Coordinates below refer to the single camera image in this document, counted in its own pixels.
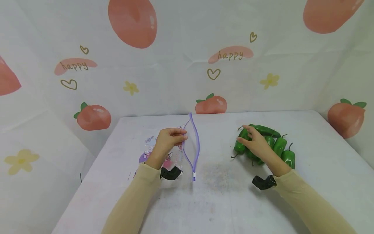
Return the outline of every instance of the black wrist strap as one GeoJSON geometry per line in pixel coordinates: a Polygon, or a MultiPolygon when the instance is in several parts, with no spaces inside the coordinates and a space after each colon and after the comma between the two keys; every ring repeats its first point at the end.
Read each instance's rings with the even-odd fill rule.
{"type": "Polygon", "coordinates": [[[165,178],[166,180],[176,180],[178,176],[181,174],[181,170],[178,167],[173,167],[170,171],[166,170],[165,168],[161,168],[161,175],[160,179],[165,178]]]}
{"type": "Polygon", "coordinates": [[[252,183],[260,190],[266,190],[277,185],[277,182],[275,182],[273,175],[269,175],[265,180],[263,180],[259,176],[255,176],[252,180],[252,183]]]}

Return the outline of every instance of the toy pepper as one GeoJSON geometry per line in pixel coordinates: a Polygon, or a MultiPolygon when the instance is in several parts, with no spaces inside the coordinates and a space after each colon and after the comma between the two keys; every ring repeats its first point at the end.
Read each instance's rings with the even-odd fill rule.
{"type": "MultiPolygon", "coordinates": [[[[245,139],[245,140],[252,140],[249,138],[248,136],[248,131],[247,129],[243,128],[240,133],[239,133],[239,137],[245,139]]],[[[247,147],[245,147],[245,145],[243,145],[242,143],[240,143],[239,141],[236,141],[235,142],[235,147],[234,147],[234,150],[236,151],[236,155],[235,156],[231,156],[231,158],[235,158],[238,154],[243,154],[245,152],[245,150],[247,149],[247,147]]]]}
{"type": "MultiPolygon", "coordinates": [[[[267,144],[270,146],[270,148],[273,148],[274,147],[274,138],[273,138],[273,134],[271,136],[265,136],[264,137],[267,144]]],[[[257,165],[263,165],[264,162],[260,159],[258,162],[257,162],[257,165]]]]}
{"type": "Polygon", "coordinates": [[[256,125],[250,124],[250,126],[254,127],[263,136],[273,136],[274,138],[280,138],[281,137],[280,133],[275,131],[274,129],[264,127],[264,126],[261,126],[261,125],[256,126],[256,125]]]}
{"type": "Polygon", "coordinates": [[[252,160],[252,166],[253,166],[253,161],[259,163],[259,161],[261,161],[261,159],[259,157],[257,157],[254,153],[252,153],[248,148],[247,150],[245,151],[245,155],[247,155],[247,157],[252,160]]]}
{"type": "Polygon", "coordinates": [[[287,140],[283,138],[286,135],[287,134],[284,134],[281,138],[278,138],[274,143],[273,151],[276,155],[278,155],[278,157],[282,156],[282,153],[286,148],[287,140]]]}
{"type": "Polygon", "coordinates": [[[293,143],[291,143],[288,147],[288,150],[286,151],[283,151],[282,153],[282,156],[281,156],[281,159],[291,168],[291,169],[295,169],[295,159],[296,159],[296,156],[295,156],[295,153],[290,151],[290,147],[293,143]]]}

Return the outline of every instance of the table surface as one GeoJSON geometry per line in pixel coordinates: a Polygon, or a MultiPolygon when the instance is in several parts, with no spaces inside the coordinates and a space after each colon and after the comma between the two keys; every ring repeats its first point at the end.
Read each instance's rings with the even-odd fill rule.
{"type": "MultiPolygon", "coordinates": [[[[140,233],[308,233],[273,189],[258,190],[244,155],[231,159],[242,124],[288,134],[296,170],[328,200],[357,233],[374,229],[374,171],[315,111],[193,115],[200,136],[196,181],[188,189],[161,189],[152,199],[140,233]]],[[[118,122],[55,227],[54,234],[100,233],[116,201],[130,184],[144,152],[144,139],[178,127],[187,115],[125,117],[118,122]]]]}

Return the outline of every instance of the forearm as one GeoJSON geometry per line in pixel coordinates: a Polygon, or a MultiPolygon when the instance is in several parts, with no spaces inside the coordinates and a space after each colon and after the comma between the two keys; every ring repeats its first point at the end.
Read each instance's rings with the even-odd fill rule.
{"type": "Polygon", "coordinates": [[[274,177],[275,190],[299,214],[312,234],[353,234],[349,223],[294,170],[274,177]]]}
{"type": "Polygon", "coordinates": [[[269,149],[269,152],[266,152],[261,156],[261,160],[267,165],[273,175],[281,177],[291,171],[291,168],[283,162],[283,160],[278,157],[271,148],[269,149]]]}
{"type": "Polygon", "coordinates": [[[137,234],[151,197],[160,184],[160,170],[140,164],[134,180],[117,201],[101,234],[137,234]]]}

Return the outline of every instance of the backdrop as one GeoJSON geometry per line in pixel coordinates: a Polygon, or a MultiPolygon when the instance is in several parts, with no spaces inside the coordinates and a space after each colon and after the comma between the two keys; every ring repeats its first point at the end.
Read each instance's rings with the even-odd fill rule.
{"type": "Polygon", "coordinates": [[[374,130],[373,9],[369,0],[2,1],[2,230],[50,233],[123,116],[315,109],[373,166],[361,140],[374,130]]]}

